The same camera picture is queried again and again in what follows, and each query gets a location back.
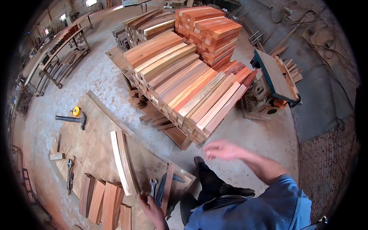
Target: shoe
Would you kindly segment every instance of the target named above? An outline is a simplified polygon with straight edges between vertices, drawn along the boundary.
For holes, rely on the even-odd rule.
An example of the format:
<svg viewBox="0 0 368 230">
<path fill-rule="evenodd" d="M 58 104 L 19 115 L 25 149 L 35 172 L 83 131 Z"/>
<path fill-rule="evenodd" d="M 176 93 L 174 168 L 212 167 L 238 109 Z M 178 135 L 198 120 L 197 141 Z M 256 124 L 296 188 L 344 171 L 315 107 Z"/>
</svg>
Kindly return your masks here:
<svg viewBox="0 0 368 230">
<path fill-rule="evenodd" d="M 204 163 L 204 162 L 205 162 L 205 160 L 202 157 L 200 157 L 200 156 L 195 156 L 194 157 L 194 163 L 197 167 L 199 166 L 200 163 Z"/>
</svg>

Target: woodworking machine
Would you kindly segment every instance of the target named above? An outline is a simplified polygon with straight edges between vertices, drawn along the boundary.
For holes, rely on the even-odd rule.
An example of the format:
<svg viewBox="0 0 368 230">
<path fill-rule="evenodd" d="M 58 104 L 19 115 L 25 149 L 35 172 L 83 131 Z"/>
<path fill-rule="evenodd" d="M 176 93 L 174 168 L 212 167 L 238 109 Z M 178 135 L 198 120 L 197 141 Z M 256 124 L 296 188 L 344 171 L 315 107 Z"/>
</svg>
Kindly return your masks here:
<svg viewBox="0 0 368 230">
<path fill-rule="evenodd" d="M 245 95 L 246 113 L 250 117 L 267 118 L 286 106 L 301 105 L 301 97 L 285 64 L 260 50 L 254 50 L 251 61 L 260 69 Z"/>
</svg>

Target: tape measure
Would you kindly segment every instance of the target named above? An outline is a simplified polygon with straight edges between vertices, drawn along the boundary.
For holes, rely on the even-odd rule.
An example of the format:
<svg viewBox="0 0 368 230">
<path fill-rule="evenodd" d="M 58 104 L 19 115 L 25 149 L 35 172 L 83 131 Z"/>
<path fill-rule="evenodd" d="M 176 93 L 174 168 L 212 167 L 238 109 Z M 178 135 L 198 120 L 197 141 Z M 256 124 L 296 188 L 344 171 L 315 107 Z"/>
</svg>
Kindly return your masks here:
<svg viewBox="0 0 368 230">
<path fill-rule="evenodd" d="M 78 106 L 76 106 L 74 109 L 73 109 L 73 115 L 78 117 L 79 114 L 81 114 L 81 108 L 79 108 Z"/>
</svg>

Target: bright window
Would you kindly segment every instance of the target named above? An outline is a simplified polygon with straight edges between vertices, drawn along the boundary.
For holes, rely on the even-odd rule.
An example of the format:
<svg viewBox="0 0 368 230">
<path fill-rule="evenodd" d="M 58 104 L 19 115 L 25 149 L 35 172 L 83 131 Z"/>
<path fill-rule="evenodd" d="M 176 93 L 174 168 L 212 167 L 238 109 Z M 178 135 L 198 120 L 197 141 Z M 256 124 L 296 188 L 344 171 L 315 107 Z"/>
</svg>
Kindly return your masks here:
<svg viewBox="0 0 368 230">
<path fill-rule="evenodd" d="M 93 4 L 96 4 L 97 0 L 86 0 L 87 7 L 92 6 Z"/>
<path fill-rule="evenodd" d="M 61 17 L 60 17 L 60 21 L 64 21 L 66 19 L 66 16 L 65 16 L 65 14 L 63 14 Z"/>
</svg>

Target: wrench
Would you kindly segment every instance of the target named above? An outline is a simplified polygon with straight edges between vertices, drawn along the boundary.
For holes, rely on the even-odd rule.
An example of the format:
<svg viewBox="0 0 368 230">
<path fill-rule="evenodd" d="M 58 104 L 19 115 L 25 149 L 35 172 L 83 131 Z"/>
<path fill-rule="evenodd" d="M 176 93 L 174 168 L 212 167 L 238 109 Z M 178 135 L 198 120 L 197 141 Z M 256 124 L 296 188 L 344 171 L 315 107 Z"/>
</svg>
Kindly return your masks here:
<svg viewBox="0 0 368 230">
<path fill-rule="evenodd" d="M 68 166 L 67 190 L 70 191 L 71 190 L 71 187 L 70 187 L 70 170 L 71 170 L 71 167 L 73 166 L 73 161 L 71 159 L 68 159 L 67 166 Z"/>
<path fill-rule="evenodd" d="M 153 198 L 155 198 L 155 189 L 156 189 L 156 185 L 158 183 L 157 179 L 155 179 L 155 181 L 153 181 L 152 179 L 149 182 L 151 184 L 151 196 Z"/>
</svg>

